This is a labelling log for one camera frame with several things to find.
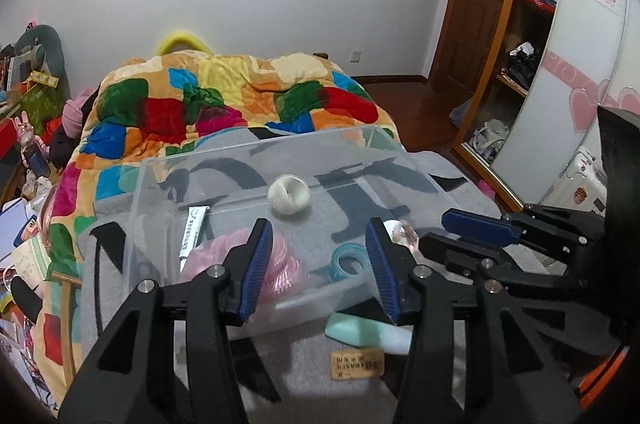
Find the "white pill bottle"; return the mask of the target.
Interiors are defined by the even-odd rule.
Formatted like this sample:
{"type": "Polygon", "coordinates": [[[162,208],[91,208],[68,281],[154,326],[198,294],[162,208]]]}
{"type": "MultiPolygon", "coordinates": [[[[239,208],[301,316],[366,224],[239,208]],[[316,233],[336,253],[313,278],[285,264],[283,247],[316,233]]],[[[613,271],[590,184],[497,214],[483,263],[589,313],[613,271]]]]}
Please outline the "white pill bottle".
{"type": "Polygon", "coordinates": [[[383,223],[390,240],[406,247],[415,259],[419,256],[419,236],[416,231],[401,219],[388,219],[383,223]]]}

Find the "white ointment tube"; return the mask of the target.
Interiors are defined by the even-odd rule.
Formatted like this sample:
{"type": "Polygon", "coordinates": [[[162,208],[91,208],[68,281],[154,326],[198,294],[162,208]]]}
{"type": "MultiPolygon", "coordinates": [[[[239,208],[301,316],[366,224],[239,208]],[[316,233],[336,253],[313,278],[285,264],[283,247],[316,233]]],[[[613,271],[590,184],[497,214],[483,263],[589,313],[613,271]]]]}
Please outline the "white ointment tube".
{"type": "Polygon", "coordinates": [[[186,266],[186,260],[191,252],[198,245],[200,232],[203,227],[204,219],[209,211],[209,207],[189,207],[188,217],[186,218],[186,227],[181,240],[179,253],[179,270],[182,271],[186,266]]]}

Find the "white bandage roll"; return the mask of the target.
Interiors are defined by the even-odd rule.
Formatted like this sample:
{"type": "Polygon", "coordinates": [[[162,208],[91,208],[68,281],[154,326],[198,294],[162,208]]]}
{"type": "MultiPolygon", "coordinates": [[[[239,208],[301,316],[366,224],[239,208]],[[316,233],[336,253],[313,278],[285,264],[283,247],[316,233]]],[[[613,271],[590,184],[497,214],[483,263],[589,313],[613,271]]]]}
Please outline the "white bandage roll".
{"type": "Polygon", "coordinates": [[[277,215],[293,216],[310,206],[310,188],[298,176],[279,176],[268,188],[267,199],[277,215]]]}

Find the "pink croc slipper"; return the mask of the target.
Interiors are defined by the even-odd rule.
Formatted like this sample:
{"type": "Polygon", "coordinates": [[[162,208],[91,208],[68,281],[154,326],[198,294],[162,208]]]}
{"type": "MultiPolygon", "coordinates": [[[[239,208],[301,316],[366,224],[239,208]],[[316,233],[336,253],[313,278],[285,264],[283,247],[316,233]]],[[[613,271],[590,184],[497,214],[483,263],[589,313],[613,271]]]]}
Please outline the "pink croc slipper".
{"type": "Polygon", "coordinates": [[[487,183],[487,181],[479,181],[476,185],[477,188],[480,189],[480,192],[487,198],[491,200],[496,199],[496,192],[494,189],[492,189],[491,185],[487,183]]]}

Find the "white suitcase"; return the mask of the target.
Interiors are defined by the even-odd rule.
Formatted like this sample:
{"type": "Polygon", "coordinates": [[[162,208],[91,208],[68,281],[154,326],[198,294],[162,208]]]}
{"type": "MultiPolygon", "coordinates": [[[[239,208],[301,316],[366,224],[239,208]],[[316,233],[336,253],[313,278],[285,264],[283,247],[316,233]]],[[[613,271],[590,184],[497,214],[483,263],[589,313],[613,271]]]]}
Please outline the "white suitcase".
{"type": "Polygon", "coordinates": [[[597,157],[588,148],[579,146],[541,203],[603,216],[607,181],[597,157]]]}

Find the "grey black blanket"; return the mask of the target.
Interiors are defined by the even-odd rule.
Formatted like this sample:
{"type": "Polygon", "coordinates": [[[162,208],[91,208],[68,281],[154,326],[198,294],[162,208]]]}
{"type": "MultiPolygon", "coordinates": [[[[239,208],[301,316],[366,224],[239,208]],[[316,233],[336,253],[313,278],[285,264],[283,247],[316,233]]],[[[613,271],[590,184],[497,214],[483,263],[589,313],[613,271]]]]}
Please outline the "grey black blanket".
{"type": "Polygon", "coordinates": [[[273,227],[260,301],[230,333],[256,423],[386,423],[393,380],[337,383],[323,325],[337,311],[380,315],[364,248],[371,218],[440,233],[446,210],[498,217],[498,205],[441,155],[410,153],[377,126],[288,135],[226,129],[137,167],[109,167],[82,229],[81,340],[98,340],[132,288],[189,280],[273,227]]]}

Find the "teal tape roll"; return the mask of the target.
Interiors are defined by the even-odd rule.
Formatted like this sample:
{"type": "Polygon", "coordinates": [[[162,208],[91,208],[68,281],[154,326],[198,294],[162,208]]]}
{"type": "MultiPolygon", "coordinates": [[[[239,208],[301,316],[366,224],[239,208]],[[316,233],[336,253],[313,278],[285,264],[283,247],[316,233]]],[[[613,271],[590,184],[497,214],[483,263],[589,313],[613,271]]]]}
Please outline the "teal tape roll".
{"type": "Polygon", "coordinates": [[[369,267],[366,248],[357,242],[345,242],[334,250],[328,275],[332,281],[341,281],[361,276],[369,267]]]}

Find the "wooden back scratcher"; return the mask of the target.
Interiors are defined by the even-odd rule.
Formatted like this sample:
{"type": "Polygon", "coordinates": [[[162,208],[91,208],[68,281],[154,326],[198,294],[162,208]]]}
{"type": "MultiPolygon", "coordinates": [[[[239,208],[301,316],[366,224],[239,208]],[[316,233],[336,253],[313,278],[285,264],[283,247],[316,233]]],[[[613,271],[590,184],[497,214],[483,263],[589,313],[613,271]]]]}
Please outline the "wooden back scratcher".
{"type": "Polygon", "coordinates": [[[73,353],[73,303],[74,292],[82,287],[78,278],[70,277],[55,271],[52,279],[61,283],[61,352],[63,360],[63,373],[66,387],[72,385],[76,366],[73,353]]]}

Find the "clear plastic storage box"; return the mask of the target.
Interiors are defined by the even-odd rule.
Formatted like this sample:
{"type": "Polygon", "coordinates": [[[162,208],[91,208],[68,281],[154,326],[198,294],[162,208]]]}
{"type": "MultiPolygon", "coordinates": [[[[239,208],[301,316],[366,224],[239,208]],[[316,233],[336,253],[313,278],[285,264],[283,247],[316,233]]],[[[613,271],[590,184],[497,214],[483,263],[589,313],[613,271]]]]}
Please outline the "clear plastic storage box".
{"type": "Polygon", "coordinates": [[[273,229],[272,267],[253,316],[259,335],[320,319],[375,296],[371,268],[332,281],[329,263],[345,242],[364,246],[372,218],[436,229],[454,200],[384,129],[374,125],[257,139],[225,132],[198,148],[140,166],[124,251],[124,287],[144,279],[175,285],[218,264],[245,242],[259,218],[273,229]],[[310,206],[293,216],[271,210],[269,186],[301,178],[310,206]],[[198,245],[179,270],[189,207],[209,207],[198,245]]]}

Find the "wooden wardrobe shelves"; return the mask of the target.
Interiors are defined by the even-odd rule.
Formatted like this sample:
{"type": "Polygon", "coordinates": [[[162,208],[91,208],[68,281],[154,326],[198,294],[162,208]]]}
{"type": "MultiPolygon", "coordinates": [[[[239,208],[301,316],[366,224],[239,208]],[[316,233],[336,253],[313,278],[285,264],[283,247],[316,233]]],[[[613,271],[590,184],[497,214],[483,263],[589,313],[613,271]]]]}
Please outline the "wooden wardrobe shelves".
{"type": "Polygon", "coordinates": [[[494,40],[456,139],[457,154],[496,192],[502,207],[523,200],[498,169],[498,158],[525,105],[546,48],[558,0],[503,0],[494,40]]]}

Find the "white sliding wardrobe door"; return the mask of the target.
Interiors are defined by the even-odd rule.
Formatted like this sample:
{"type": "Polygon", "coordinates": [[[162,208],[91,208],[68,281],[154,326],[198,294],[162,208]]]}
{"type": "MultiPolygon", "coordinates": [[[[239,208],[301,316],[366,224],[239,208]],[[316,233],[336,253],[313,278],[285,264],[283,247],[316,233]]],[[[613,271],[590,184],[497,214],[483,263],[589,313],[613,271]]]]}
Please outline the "white sliding wardrobe door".
{"type": "Polygon", "coordinates": [[[579,147],[599,155],[598,106],[639,108],[639,0],[559,0],[492,172],[521,203],[542,201],[579,147]]]}

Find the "pink bunny toy bottle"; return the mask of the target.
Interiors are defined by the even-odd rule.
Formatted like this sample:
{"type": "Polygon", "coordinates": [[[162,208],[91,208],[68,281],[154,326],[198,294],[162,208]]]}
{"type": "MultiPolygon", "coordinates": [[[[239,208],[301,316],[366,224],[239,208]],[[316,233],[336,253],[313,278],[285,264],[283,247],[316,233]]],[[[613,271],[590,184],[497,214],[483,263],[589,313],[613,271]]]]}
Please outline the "pink bunny toy bottle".
{"type": "Polygon", "coordinates": [[[28,114],[22,111],[20,115],[13,119],[17,141],[20,145],[21,157],[29,171],[35,177],[49,177],[51,174],[48,151],[44,147],[42,140],[36,134],[32,123],[29,122],[28,114]]]}

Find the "colourful patchwork quilt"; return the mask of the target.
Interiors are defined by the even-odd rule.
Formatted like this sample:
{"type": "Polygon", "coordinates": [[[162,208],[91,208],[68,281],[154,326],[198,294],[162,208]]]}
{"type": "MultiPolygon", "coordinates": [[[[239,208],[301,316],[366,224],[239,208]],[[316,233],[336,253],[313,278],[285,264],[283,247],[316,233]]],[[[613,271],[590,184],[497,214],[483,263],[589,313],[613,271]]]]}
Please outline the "colourful patchwork quilt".
{"type": "Polygon", "coordinates": [[[302,134],[363,124],[397,127],[364,88],[328,59],[271,59],[178,51],[128,62],[102,81],[65,166],[48,227],[50,275],[79,277],[77,242],[96,202],[134,190],[145,158],[192,151],[224,132],[268,127],[302,134]]]}

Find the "pink knit hat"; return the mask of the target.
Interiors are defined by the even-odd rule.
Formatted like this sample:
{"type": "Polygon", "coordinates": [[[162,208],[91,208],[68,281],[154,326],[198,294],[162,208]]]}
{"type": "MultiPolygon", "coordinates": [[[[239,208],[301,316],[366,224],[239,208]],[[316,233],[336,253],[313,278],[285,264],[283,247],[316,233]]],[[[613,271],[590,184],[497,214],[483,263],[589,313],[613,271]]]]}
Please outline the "pink knit hat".
{"type": "Polygon", "coordinates": [[[63,107],[62,126],[67,137],[78,139],[93,108],[99,90],[84,88],[75,99],[68,99],[63,107]]]}

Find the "grey neck pillow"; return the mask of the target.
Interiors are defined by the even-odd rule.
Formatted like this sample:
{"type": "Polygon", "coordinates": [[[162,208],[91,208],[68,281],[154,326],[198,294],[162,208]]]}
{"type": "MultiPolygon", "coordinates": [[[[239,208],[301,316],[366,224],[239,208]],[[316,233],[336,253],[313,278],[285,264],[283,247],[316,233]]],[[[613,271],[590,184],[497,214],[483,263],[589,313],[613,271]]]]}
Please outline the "grey neck pillow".
{"type": "Polygon", "coordinates": [[[65,58],[62,42],[55,28],[49,25],[36,25],[26,30],[17,40],[15,51],[25,54],[36,51],[38,62],[46,65],[52,76],[65,78],[65,58]]]}

